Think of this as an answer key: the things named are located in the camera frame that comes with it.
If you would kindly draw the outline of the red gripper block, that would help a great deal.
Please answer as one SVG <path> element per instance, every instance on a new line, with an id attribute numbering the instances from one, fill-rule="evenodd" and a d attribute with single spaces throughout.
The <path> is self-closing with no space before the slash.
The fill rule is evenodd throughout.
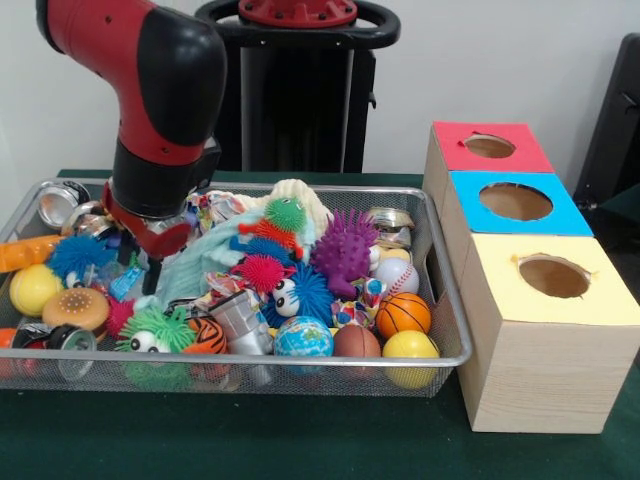
<path id="1" fill-rule="evenodd" d="M 118 263 L 130 265 L 132 257 L 138 253 L 138 246 L 149 256 L 142 294 L 153 295 L 162 272 L 163 258 L 181 250 L 191 233 L 192 227 L 186 218 L 186 211 L 182 210 L 167 218 L 147 218 L 134 214 L 118 204 L 110 183 L 104 185 L 102 203 L 115 223 L 123 229 L 117 254 Z"/>

